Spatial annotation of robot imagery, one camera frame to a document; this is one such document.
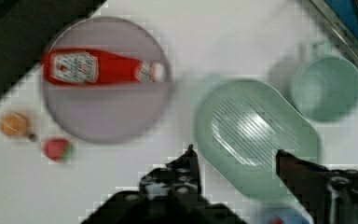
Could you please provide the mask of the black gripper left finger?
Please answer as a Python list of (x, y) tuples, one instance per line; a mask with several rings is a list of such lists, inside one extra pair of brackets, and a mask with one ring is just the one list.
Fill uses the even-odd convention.
[(176, 160), (143, 176), (139, 184), (139, 190), (149, 200), (166, 198), (170, 190), (182, 188), (201, 194), (199, 158), (192, 144)]

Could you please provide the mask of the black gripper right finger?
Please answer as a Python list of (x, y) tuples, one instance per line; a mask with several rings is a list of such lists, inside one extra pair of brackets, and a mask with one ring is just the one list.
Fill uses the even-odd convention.
[(358, 224), (358, 171), (329, 170), (280, 149), (276, 174), (314, 224)]

